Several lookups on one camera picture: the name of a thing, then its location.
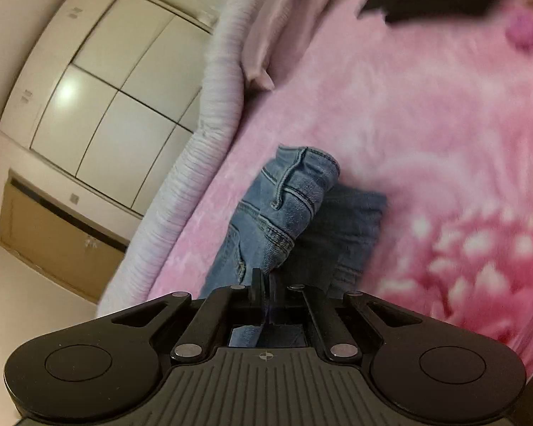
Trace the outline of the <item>blue denim jeans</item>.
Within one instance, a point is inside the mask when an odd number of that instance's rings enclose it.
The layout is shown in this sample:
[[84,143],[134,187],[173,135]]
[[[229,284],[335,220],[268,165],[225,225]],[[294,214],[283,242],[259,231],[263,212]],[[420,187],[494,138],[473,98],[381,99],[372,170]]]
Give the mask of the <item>blue denim jeans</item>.
[[280,290],[315,286],[340,299],[356,288],[378,241],[385,195],[339,184],[340,167],[312,147],[284,147],[233,213],[201,297],[250,285],[258,269]]

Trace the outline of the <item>lilac striped duvet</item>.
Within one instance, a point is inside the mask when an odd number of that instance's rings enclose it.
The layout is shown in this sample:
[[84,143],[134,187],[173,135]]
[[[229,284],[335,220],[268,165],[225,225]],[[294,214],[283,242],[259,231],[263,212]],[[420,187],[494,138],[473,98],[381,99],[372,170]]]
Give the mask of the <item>lilac striped duvet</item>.
[[147,300],[201,197],[222,165],[244,103],[242,49],[265,0],[228,0],[211,36],[196,131],[136,229],[97,305],[106,316]]

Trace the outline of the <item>pink floral blanket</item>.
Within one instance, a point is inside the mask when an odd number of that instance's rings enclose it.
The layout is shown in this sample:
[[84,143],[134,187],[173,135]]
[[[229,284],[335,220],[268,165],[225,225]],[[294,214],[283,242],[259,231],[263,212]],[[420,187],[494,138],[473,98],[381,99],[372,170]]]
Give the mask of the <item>pink floral blanket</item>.
[[248,105],[151,297],[197,293],[278,146],[333,156],[388,200],[359,287],[507,344],[533,373],[533,0],[389,25],[344,0],[285,84]]

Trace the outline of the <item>white wardrobe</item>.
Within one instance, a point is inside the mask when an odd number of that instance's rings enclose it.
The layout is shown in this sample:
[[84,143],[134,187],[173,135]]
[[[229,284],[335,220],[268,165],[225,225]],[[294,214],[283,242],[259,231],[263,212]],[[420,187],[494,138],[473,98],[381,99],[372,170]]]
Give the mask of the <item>white wardrobe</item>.
[[65,0],[27,57],[0,130],[141,215],[196,129],[210,38],[158,0]]

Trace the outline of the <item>mauve pillow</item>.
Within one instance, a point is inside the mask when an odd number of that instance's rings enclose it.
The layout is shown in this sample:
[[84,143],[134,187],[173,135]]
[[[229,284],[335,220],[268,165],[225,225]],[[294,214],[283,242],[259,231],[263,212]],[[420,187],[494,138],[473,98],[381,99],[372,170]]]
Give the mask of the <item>mauve pillow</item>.
[[297,66],[332,0],[265,0],[242,49],[245,84],[273,91]]

